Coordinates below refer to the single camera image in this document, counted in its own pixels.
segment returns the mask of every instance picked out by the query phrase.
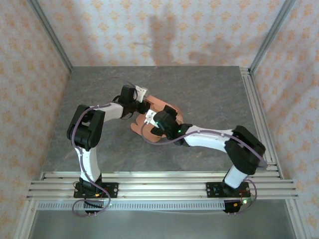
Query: white plastic part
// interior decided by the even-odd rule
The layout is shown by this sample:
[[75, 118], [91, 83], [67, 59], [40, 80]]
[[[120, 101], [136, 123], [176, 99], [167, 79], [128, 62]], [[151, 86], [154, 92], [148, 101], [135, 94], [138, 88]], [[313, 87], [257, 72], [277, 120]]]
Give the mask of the white plastic part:
[[156, 128], [158, 128], [159, 126], [157, 125], [157, 123], [153, 119], [154, 115], [156, 115], [155, 111], [148, 110], [146, 115], [145, 115], [145, 121], [144, 122], [146, 124], [150, 123], [150, 124], [154, 125]]
[[[99, 169], [98, 166], [98, 159], [96, 156], [96, 147], [91, 148], [89, 151], [86, 151], [84, 148], [82, 149], [82, 153], [83, 153], [83, 166], [84, 169], [86, 170], [87, 175], [89, 176], [89, 178], [95, 182], [100, 174], [101, 171]], [[80, 162], [80, 151], [76, 148], [75, 151], [78, 154], [78, 158], [79, 158], [79, 162]], [[83, 170], [81, 169], [81, 178], [85, 181], [89, 182], [89, 179], [85, 176]]]
[[247, 176], [247, 174], [242, 173], [233, 165], [225, 176], [225, 183], [232, 188], [238, 188]]
[[137, 93], [138, 93], [138, 95], [137, 95], [137, 97], [136, 97], [136, 100], [138, 101], [138, 102], [140, 102], [140, 103], [142, 103], [142, 101], [144, 100], [144, 98], [146, 98], [146, 96], [147, 96], [147, 92], [148, 92], [148, 90], [147, 90], [147, 88], [141, 88], [141, 87], [139, 87], [139, 86], [135, 86], [135, 89], [136, 89], [136, 91], [137, 91]]
[[120, 104], [113, 102], [110, 104], [111, 106], [98, 109], [105, 112], [104, 122], [122, 117], [123, 107]]
[[[191, 132], [200, 131], [200, 130], [209, 130], [209, 129], [192, 126], [187, 130], [186, 133], [191, 133]], [[233, 132], [231, 131], [231, 129], [214, 130], [214, 131], [233, 135]], [[214, 149], [226, 152], [225, 142], [229, 140], [229, 137], [220, 136], [220, 135], [216, 135], [212, 133], [194, 133], [190, 136], [185, 137], [184, 139], [189, 146], [202, 146], [202, 147], [214, 148]]]

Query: orange object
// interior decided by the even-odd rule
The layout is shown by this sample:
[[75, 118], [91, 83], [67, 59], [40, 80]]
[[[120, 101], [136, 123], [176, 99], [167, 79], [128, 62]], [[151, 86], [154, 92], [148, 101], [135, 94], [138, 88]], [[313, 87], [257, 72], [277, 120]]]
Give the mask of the orange object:
[[[148, 96], [146, 98], [146, 101], [151, 104], [150, 109], [152, 111], [155, 111], [155, 112], [162, 111], [164, 109], [165, 105], [168, 105], [168, 106], [172, 107], [177, 112], [177, 116], [176, 116], [177, 123], [178, 124], [184, 123], [183, 115], [182, 115], [182, 113], [181, 113], [181, 111], [180, 111], [180, 109], [178, 107], [172, 106], [169, 103], [161, 101], [160, 99], [158, 99], [158, 98], [156, 98], [154, 96]], [[139, 115], [136, 118], [136, 123], [132, 123], [131, 124], [131, 129], [135, 133], [138, 133], [139, 135], [141, 135], [141, 128], [142, 128], [142, 126], [144, 124], [144, 121], [145, 121], [145, 115]], [[143, 135], [144, 135], [145, 138], [147, 138], [151, 142], [158, 142], [161, 138], [166, 137], [165, 135], [157, 136], [157, 135], [152, 134], [151, 130], [152, 130], [153, 127], [154, 126], [152, 124], [150, 124], [150, 123], [145, 125], [144, 130], [143, 130]]]

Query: orange floral pattern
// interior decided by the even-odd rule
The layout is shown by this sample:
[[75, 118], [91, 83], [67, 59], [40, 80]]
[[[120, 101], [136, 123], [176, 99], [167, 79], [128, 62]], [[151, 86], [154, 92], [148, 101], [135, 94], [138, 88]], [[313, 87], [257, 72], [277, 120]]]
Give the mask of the orange floral pattern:
[[297, 180], [312, 236], [319, 238], [319, 4], [297, 1], [256, 73], [287, 177]]
[[284, 0], [39, 2], [74, 66], [249, 67]]
[[27, 1], [0, 1], [0, 25], [0, 238], [10, 239], [69, 76]]

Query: patterned wallpaper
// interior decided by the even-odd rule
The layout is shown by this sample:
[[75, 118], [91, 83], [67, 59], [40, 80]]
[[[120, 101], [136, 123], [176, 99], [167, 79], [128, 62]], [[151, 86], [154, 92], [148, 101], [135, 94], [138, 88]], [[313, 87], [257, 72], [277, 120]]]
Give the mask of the patterned wallpaper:
[[298, 0], [258, 68], [256, 81], [287, 178], [297, 179], [319, 238], [319, 4]]
[[26, 0], [1, 0], [0, 26], [0, 238], [10, 239], [69, 76]]
[[40, 0], [74, 66], [248, 67], [284, 0]]

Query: gray marble surface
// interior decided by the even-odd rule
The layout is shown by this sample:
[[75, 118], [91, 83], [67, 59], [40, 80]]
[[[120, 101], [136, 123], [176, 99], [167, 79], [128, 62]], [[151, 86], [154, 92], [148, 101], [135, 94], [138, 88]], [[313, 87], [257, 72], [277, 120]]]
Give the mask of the gray marble surface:
[[[43, 171], [80, 171], [66, 137], [77, 106], [108, 103], [127, 80], [178, 106], [185, 123], [211, 129], [239, 124], [256, 135], [239, 67], [75, 67]], [[101, 171], [227, 171], [232, 165], [227, 154], [209, 148], [150, 145], [130, 129], [135, 117], [104, 124], [97, 148]]]

